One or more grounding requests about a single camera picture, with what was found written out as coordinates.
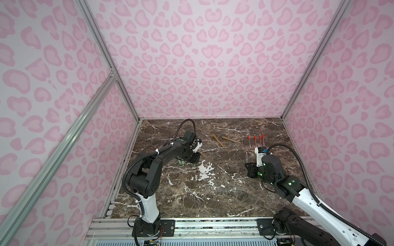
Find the brown pen long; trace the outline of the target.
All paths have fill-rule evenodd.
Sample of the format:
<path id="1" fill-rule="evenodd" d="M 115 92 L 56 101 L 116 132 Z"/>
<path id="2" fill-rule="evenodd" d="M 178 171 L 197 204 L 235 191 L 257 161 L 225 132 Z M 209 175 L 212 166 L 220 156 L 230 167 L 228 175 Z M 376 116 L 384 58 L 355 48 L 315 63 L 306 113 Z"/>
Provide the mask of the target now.
<path id="1" fill-rule="evenodd" d="M 219 138 L 218 138 L 215 134 L 213 134 L 212 137 L 215 139 L 215 141 L 216 141 L 222 148 L 225 147 L 225 146 L 222 144 L 222 142 L 219 140 Z"/>

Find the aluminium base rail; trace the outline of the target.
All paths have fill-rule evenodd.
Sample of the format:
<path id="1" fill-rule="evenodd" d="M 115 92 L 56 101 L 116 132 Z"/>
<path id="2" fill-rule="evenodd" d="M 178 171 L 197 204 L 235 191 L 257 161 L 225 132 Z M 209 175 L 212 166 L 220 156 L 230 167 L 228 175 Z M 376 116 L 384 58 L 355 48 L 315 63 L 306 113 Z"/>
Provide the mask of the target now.
<path id="1" fill-rule="evenodd" d="M 299 236 L 274 235 L 272 217 L 176 218 L 154 246 L 308 246 Z M 131 219 L 95 219 L 84 246 L 133 246 Z"/>

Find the brown pen short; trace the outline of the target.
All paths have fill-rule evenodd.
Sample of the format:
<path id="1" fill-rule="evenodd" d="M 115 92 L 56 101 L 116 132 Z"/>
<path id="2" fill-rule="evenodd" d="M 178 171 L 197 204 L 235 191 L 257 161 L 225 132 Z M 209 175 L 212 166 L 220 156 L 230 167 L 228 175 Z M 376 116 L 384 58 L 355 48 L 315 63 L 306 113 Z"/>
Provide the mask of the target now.
<path id="1" fill-rule="evenodd" d="M 241 144 L 241 142 L 240 142 L 240 141 L 238 141 L 238 140 L 234 140 L 234 139 L 231 139 L 231 138 L 229 138 L 229 137 L 226 137 L 226 136 L 222 136 L 222 139 L 224 139 L 224 140 L 227 140 L 227 141 L 231 141 L 231 142 L 235 142 L 235 143 L 239 143 L 239 144 Z"/>

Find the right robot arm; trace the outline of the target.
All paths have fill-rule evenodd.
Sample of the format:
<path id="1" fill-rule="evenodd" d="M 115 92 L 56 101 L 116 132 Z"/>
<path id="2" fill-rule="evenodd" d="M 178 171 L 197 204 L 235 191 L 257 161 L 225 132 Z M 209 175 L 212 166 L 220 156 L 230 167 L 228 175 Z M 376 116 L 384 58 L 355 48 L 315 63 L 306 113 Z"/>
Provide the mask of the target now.
<path id="1" fill-rule="evenodd" d="M 315 226 L 292 210 L 284 208 L 274 215 L 273 230 L 290 233 L 314 246 L 385 246 L 378 234 L 368 234 L 321 201 L 307 184 L 285 173 L 279 158 L 258 154 L 256 163 L 245 164 L 247 176 L 270 184 L 281 198 L 305 211 L 319 225 Z"/>

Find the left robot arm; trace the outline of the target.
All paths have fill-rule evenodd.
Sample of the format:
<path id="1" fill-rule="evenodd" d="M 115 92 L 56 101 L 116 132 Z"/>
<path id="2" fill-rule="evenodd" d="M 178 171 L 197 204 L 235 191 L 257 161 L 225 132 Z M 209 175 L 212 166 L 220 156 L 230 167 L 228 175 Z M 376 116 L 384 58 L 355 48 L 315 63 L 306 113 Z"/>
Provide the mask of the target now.
<path id="1" fill-rule="evenodd" d="M 122 189 L 138 201 L 141 210 L 132 226 L 133 236 L 156 236 L 161 232 L 156 191 L 162 169 L 173 159 L 196 164 L 201 156 L 201 147 L 202 140 L 194 132 L 187 131 L 183 137 L 175 137 L 151 153 L 139 153 L 127 168 L 122 178 Z"/>

